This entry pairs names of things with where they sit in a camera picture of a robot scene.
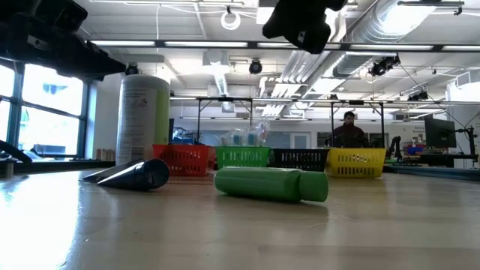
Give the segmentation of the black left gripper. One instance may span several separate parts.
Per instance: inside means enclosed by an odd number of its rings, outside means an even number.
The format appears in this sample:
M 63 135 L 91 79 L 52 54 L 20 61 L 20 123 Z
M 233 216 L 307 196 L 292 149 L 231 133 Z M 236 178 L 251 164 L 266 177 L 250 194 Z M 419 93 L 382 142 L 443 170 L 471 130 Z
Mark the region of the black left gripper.
M 53 68 L 61 75 L 80 80 L 103 81 L 104 77 L 126 69 L 125 64 L 90 40 L 30 22 L 14 24 L 14 59 Z M 100 70 L 95 70 L 95 63 Z

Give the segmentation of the dark blue shave tube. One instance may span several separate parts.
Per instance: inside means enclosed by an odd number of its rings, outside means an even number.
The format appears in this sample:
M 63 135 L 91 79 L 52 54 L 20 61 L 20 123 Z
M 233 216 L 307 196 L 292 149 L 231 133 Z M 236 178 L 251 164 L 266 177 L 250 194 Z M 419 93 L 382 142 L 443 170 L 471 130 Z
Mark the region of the dark blue shave tube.
M 102 187 L 149 191 L 164 186 L 170 177 L 167 164 L 160 159 L 145 160 L 97 183 Z
M 84 176 L 81 178 L 84 182 L 94 183 L 97 184 L 98 182 L 103 181 L 104 179 L 121 172 L 122 170 L 126 170 L 138 163 L 142 162 L 142 160 L 132 160 L 126 163 L 121 163 L 119 165 L 115 165 L 113 167 L 103 169 L 99 172 L 92 173 L 90 175 Z

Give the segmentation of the red toothbrush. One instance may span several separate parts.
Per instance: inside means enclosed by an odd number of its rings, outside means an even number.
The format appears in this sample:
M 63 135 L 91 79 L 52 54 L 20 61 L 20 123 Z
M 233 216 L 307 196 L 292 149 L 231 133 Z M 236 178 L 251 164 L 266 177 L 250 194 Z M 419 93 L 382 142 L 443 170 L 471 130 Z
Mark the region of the red toothbrush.
M 270 121 L 268 119 L 260 120 L 256 125 L 257 146 L 264 146 L 270 131 Z

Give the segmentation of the green shampoo bottle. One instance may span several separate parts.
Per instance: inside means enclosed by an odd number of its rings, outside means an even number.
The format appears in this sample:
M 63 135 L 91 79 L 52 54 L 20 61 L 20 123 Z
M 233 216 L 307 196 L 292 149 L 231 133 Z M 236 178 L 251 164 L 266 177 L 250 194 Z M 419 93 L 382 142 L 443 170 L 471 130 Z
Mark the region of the green shampoo bottle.
M 324 202 L 329 181 L 324 172 L 274 167 L 234 167 L 219 169 L 215 188 L 237 197 L 297 203 L 302 200 Z

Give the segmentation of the large window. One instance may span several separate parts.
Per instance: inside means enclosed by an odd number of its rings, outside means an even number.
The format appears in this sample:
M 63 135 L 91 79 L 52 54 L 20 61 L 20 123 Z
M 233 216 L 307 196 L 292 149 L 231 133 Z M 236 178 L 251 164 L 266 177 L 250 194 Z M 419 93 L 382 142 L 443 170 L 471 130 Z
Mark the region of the large window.
M 42 158 L 80 156 L 87 90 L 47 67 L 0 62 L 0 140 Z

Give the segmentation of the white green wipes canister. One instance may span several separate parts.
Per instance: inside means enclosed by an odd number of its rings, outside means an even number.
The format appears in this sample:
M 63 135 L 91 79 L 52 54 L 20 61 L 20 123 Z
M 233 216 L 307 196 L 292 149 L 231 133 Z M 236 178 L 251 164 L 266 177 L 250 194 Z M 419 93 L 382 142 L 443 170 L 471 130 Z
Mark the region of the white green wipes canister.
M 153 145 L 166 145 L 170 134 L 170 84 L 151 75 L 121 81 L 115 161 L 154 157 Z

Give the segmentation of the ceiling light strip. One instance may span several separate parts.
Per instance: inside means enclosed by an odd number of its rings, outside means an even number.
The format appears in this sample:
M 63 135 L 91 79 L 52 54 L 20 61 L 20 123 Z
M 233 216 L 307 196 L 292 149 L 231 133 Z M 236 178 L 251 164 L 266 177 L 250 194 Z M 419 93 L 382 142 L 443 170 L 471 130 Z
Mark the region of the ceiling light strip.
M 297 50 L 287 42 L 213 41 L 213 40 L 93 40 L 99 47 L 172 48 L 172 49 L 249 49 Z M 414 43 L 327 43 L 325 51 L 399 52 L 399 53 L 480 53 L 480 44 Z

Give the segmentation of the red plastic basket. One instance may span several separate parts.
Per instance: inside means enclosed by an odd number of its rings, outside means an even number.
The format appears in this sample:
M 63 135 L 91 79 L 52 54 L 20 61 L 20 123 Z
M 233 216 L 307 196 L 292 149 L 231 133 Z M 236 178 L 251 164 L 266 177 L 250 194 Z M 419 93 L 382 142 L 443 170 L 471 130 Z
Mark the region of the red plastic basket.
M 215 149 L 208 145 L 152 145 L 152 150 L 171 176 L 205 176 L 215 165 Z

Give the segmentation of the person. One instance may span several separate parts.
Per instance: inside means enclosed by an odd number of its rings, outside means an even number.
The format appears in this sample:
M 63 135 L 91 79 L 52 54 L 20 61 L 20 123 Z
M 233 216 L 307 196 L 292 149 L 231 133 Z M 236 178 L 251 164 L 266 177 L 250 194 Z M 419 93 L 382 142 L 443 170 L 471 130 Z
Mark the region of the person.
M 367 148 L 368 139 L 365 132 L 355 126 L 355 114 L 345 112 L 343 124 L 333 130 L 333 146 L 336 148 Z

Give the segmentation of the black plastic basket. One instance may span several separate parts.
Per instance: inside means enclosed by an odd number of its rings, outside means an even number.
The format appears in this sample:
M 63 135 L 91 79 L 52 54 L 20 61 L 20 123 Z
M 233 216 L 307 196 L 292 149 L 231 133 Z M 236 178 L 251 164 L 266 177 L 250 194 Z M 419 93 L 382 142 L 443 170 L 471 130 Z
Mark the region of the black plastic basket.
M 328 148 L 273 148 L 268 156 L 268 166 L 323 172 L 328 153 Z

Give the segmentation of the green plastic basket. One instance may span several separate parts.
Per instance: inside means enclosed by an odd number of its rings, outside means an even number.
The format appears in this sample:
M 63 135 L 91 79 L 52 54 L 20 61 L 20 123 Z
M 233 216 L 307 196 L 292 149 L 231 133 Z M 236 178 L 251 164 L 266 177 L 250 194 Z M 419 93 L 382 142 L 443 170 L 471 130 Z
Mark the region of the green plastic basket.
M 269 147 L 218 146 L 215 148 L 218 169 L 224 167 L 267 167 Z

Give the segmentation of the yellow plastic basket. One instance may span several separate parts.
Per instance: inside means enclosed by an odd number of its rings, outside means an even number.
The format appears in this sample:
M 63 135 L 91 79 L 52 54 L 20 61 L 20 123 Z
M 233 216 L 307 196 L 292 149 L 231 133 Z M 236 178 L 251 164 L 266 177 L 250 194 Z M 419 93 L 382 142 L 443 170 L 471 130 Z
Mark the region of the yellow plastic basket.
M 336 178 L 379 178 L 385 159 L 384 148 L 330 148 L 325 173 Z

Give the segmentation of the black computer monitor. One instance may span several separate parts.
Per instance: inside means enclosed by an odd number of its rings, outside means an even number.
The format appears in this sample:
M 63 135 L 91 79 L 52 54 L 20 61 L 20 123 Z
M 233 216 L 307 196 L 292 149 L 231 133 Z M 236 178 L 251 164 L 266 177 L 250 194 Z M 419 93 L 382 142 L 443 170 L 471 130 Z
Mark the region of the black computer monitor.
M 434 148 L 455 148 L 455 123 L 428 117 L 424 119 L 426 143 Z

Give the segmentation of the silver ventilation duct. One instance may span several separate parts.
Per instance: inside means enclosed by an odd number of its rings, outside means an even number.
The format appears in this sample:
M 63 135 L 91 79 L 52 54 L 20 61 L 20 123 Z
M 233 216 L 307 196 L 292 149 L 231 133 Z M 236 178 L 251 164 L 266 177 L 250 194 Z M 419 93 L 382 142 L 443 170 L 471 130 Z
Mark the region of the silver ventilation duct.
M 434 6 L 399 5 L 398 2 L 419 2 L 419 0 L 379 0 L 364 19 L 350 32 L 347 42 L 352 43 L 397 43 L 415 30 L 433 11 Z M 338 56 L 336 65 L 331 67 L 333 77 L 345 78 L 367 63 L 371 56 Z

